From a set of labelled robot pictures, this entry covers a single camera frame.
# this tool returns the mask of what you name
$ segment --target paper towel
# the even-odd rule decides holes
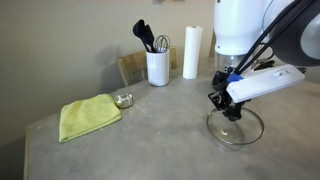
[[[198,72],[202,27],[187,26],[184,47],[183,77],[195,79]]]

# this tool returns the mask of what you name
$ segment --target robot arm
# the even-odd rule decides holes
[[[279,2],[281,6],[274,6],[273,3]],[[217,92],[209,94],[216,108],[223,110],[230,120],[240,119],[245,101],[304,79],[292,65],[320,65],[319,7],[320,0],[216,0],[214,31],[218,71],[212,84]],[[263,41],[265,45],[254,53]],[[268,47],[288,64],[248,70]]]

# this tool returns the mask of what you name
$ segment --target yellow-green cloth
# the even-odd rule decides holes
[[[108,94],[65,105],[61,110],[59,141],[67,142],[122,118]]]

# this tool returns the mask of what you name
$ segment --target beige wall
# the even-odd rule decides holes
[[[183,59],[185,27],[213,30],[212,0],[1,0],[0,179],[20,177],[26,125],[64,104],[123,86],[116,59],[143,50],[140,19],[167,34]]]

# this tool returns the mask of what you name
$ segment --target gray countertop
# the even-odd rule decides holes
[[[253,99],[245,107],[264,121],[263,137],[250,145],[222,144],[207,129],[214,108],[212,59],[198,77],[181,69],[170,82],[129,86],[134,105],[122,120],[67,143],[58,142],[60,114],[28,127],[29,180],[319,179],[320,85],[302,82]]]

